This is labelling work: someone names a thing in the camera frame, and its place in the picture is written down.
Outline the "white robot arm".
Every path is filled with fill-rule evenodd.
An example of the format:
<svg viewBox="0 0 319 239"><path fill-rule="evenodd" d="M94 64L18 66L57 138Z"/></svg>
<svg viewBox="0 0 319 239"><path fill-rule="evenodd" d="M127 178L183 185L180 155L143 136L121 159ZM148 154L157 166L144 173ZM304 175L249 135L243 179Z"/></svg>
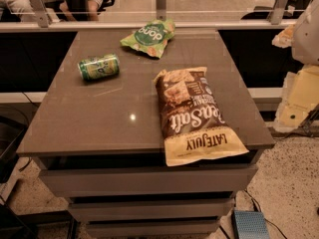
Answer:
<svg viewBox="0 0 319 239"><path fill-rule="evenodd" d="M293 31L292 57L304 65L319 65L319 0L313 0Z"/></svg>

